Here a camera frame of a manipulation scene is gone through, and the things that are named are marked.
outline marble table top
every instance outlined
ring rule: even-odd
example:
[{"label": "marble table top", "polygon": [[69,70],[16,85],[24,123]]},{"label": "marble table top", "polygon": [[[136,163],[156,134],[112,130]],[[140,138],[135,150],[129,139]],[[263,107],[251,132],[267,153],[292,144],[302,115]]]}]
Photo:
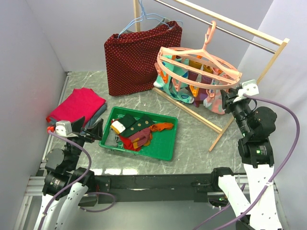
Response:
[{"label": "marble table top", "polygon": [[[99,141],[85,143],[84,148],[92,158],[91,170],[102,174],[182,174],[211,173],[216,167],[230,167],[234,172],[244,172],[237,150],[237,141],[241,138],[236,123],[233,122],[221,137],[215,148],[209,152],[218,134],[206,125],[185,113],[167,99],[154,91],[145,91],[131,95],[112,97],[108,94],[105,71],[72,72],[68,75],[68,84],[64,100],[74,88],[91,88],[106,99],[108,109],[102,114],[105,123],[113,106],[174,116],[178,118],[177,137],[171,161],[162,161],[121,151],[109,151],[99,146]],[[190,109],[205,117],[219,127],[226,125],[231,115],[217,115],[200,105]],[[52,148],[62,148],[64,142],[54,139]],[[77,167],[86,168],[88,159],[80,155]]]}]

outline wooden clothes rack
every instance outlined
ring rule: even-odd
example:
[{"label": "wooden clothes rack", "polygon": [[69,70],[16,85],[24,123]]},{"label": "wooden clothes rack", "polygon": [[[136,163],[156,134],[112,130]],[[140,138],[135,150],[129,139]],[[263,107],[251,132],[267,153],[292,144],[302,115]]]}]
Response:
[{"label": "wooden clothes rack", "polygon": [[[196,17],[196,16],[194,16],[194,15],[192,15],[192,14],[190,14],[190,13],[187,13],[187,12],[181,10],[181,9],[178,9],[178,8],[172,6],[172,5],[169,5],[169,4],[167,4],[167,3],[165,3],[165,2],[163,2],[163,1],[161,1],[161,0],[154,0],[154,1],[156,1],[156,2],[158,2],[158,3],[160,3],[160,4],[162,4],[162,5],[165,5],[165,6],[171,8],[171,9],[173,9],[173,10],[175,10],[175,11],[178,11],[178,12],[180,12],[180,13],[186,15],[186,16],[189,16],[189,17],[191,17],[191,18],[193,18],[193,19],[195,19],[195,20],[198,20],[198,21],[200,21],[200,22],[202,22],[202,23],[205,23],[205,24],[207,24],[207,25],[211,25],[210,22],[207,22],[207,21],[205,21],[205,20],[203,20],[203,19],[201,19],[201,18],[199,18],[199,17]],[[282,40],[280,40],[280,39],[278,39],[278,38],[275,38],[275,37],[273,37],[273,36],[270,36],[270,35],[268,35],[268,34],[266,34],[266,33],[263,33],[263,32],[261,32],[261,31],[258,31],[258,30],[256,30],[256,29],[253,29],[253,28],[251,28],[251,27],[249,27],[249,26],[247,26],[247,25],[244,25],[244,24],[241,24],[241,23],[239,23],[239,22],[236,22],[236,21],[234,21],[234,20],[232,20],[232,19],[229,19],[229,18],[227,18],[227,17],[224,17],[224,16],[222,16],[222,15],[220,15],[220,14],[217,14],[217,13],[215,13],[215,12],[213,12],[213,11],[210,11],[210,10],[208,10],[208,9],[206,9],[206,8],[203,8],[203,7],[201,7],[201,6],[198,6],[198,5],[196,5],[196,4],[194,4],[194,3],[191,3],[191,2],[189,2],[189,1],[186,1],[186,0],[173,0],[173,1],[176,1],[176,2],[178,2],[178,3],[181,3],[182,5],[185,5],[185,6],[188,6],[188,7],[192,8],[192,9],[195,9],[195,10],[201,12],[201,13],[204,13],[204,14],[206,14],[206,15],[208,15],[208,16],[211,16],[211,17],[213,17],[213,18],[215,18],[215,19],[217,19],[217,20],[219,20],[219,21],[225,22],[225,23],[227,23],[227,24],[229,24],[229,25],[232,25],[232,26],[234,26],[234,27],[236,27],[236,28],[242,30],[242,31],[245,31],[245,32],[247,32],[247,33],[250,33],[250,34],[252,34],[252,35],[254,35],[254,36],[256,36],[256,37],[259,37],[259,38],[261,38],[261,39],[263,39],[263,40],[265,40],[265,41],[267,41],[267,42],[270,42],[270,43],[272,43],[272,44],[278,46],[277,50],[274,51],[274,50],[271,50],[271,49],[269,49],[269,48],[267,48],[267,47],[265,47],[265,46],[263,46],[263,45],[261,45],[261,44],[258,44],[258,43],[256,43],[256,42],[254,42],[254,41],[252,41],[252,40],[248,40],[248,39],[246,39],[246,38],[244,38],[244,37],[242,37],[242,36],[240,36],[240,35],[237,35],[237,34],[235,34],[235,33],[232,33],[232,32],[230,32],[230,31],[228,31],[228,30],[226,30],[226,29],[224,29],[224,28],[221,28],[221,27],[218,27],[218,26],[216,27],[216,29],[221,30],[222,32],[225,32],[225,33],[227,33],[227,34],[229,34],[229,35],[231,35],[231,36],[234,36],[234,37],[236,37],[236,38],[238,38],[238,39],[240,39],[240,40],[243,40],[243,41],[245,41],[245,42],[248,42],[248,43],[250,43],[251,45],[257,46],[257,47],[259,47],[259,48],[261,48],[261,49],[263,49],[263,50],[266,50],[266,51],[268,51],[268,52],[270,52],[270,53],[273,53],[272,58],[270,59],[270,61],[268,62],[268,64],[265,66],[265,68],[264,68],[264,70],[262,71],[262,73],[260,74],[260,76],[258,77],[258,79],[257,79],[257,84],[259,84],[259,82],[264,78],[265,74],[269,71],[269,69],[271,68],[271,66],[273,65],[273,63],[274,63],[275,60],[277,59],[277,57],[280,55],[280,53],[282,52],[282,50],[285,48],[285,46],[286,46],[286,45],[288,44],[288,42],[289,42],[289,39],[288,39],[288,38],[285,38],[285,39],[282,41]],[[138,2],[138,0],[133,0],[133,6],[134,6],[134,17],[135,17],[135,18],[140,17],[140,8],[139,8],[139,2]],[[140,23],[136,23],[136,24],[135,24],[135,30],[136,30],[137,32],[138,32],[138,31],[141,31]],[[186,113],[190,114],[192,117],[194,117],[194,118],[196,118],[197,120],[201,121],[201,122],[204,123],[206,126],[208,126],[209,128],[211,128],[212,130],[214,130],[215,132],[218,133],[218,137],[215,139],[214,143],[213,143],[213,144],[211,145],[211,147],[209,148],[209,151],[212,151],[212,149],[214,148],[214,146],[217,144],[217,142],[219,141],[219,139],[222,137],[222,135],[224,134],[224,132],[227,130],[227,128],[230,126],[230,124],[231,124],[231,123],[233,122],[233,120],[234,120],[234,117],[232,116],[232,117],[229,119],[229,121],[227,122],[226,126],[223,127],[223,128],[220,128],[220,127],[218,127],[217,125],[215,125],[214,123],[208,121],[206,118],[200,116],[199,114],[197,114],[197,113],[194,112],[193,110],[187,108],[187,107],[186,107],[185,105],[183,105],[182,103],[180,103],[180,102],[174,100],[173,98],[171,98],[171,97],[168,96],[166,93],[164,93],[163,91],[159,90],[158,88],[153,88],[153,91],[157,92],[159,95],[163,96],[163,97],[166,98],[168,101],[170,101],[171,103],[173,103],[174,105],[176,105],[177,107],[179,107],[180,109],[182,109],[182,110],[185,111]]]}]

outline dark red polka dot garment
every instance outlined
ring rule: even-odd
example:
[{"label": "dark red polka dot garment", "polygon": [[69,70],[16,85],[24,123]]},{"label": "dark red polka dot garment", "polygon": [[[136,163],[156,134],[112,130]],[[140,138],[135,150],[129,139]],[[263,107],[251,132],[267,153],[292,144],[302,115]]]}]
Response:
[{"label": "dark red polka dot garment", "polygon": [[149,31],[112,35],[105,42],[109,94],[121,96],[150,90],[157,78],[154,67],[160,48],[180,47],[182,28],[168,22]]}]

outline blue wire hanger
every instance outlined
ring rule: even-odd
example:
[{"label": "blue wire hanger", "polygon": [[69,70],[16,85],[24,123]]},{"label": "blue wire hanger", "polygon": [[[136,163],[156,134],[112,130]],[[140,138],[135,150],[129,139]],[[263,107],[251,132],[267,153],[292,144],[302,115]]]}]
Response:
[{"label": "blue wire hanger", "polygon": [[160,23],[163,23],[164,25],[167,25],[169,28],[172,28],[172,27],[170,27],[168,24],[166,24],[165,22],[163,22],[163,21],[161,21],[161,20],[159,20],[159,19],[156,19],[156,18],[148,18],[147,16],[149,16],[149,15],[156,15],[156,16],[162,18],[162,19],[164,19],[165,17],[162,17],[162,16],[160,16],[159,14],[156,14],[156,13],[149,13],[149,14],[146,14],[145,8],[144,8],[144,6],[143,6],[143,0],[138,0],[138,2],[139,2],[140,6],[141,6],[141,9],[142,9],[141,16],[138,17],[138,18],[133,19],[133,20],[126,26],[126,28],[124,28],[124,29],[119,33],[118,38],[119,38],[119,36],[120,36],[123,32],[125,32],[130,26],[132,26],[132,25],[135,24],[135,23],[142,22],[142,21],[144,20],[144,16],[145,16],[146,19],[155,19],[155,20],[159,21]]}]

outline green tray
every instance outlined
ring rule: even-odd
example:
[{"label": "green tray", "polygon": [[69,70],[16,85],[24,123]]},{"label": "green tray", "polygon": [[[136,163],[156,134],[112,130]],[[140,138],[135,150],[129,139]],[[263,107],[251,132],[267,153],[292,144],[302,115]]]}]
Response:
[{"label": "green tray", "polygon": [[[149,116],[155,123],[168,122],[174,124],[171,130],[163,130],[161,132],[152,132],[153,139],[149,146],[142,146],[142,149],[138,152],[124,149],[123,143],[119,142],[117,147],[105,145],[107,136],[110,132],[111,120],[122,118],[125,114],[134,116],[136,120],[140,119],[143,115]],[[126,109],[122,107],[113,107],[109,119],[107,120],[104,135],[99,145],[103,148],[111,150],[119,150],[123,152],[138,154],[146,157],[158,158],[165,161],[170,161],[173,156],[173,149],[175,144],[176,130],[178,120],[172,116],[164,116],[159,114],[152,114],[148,112],[138,111],[134,109]]]}]

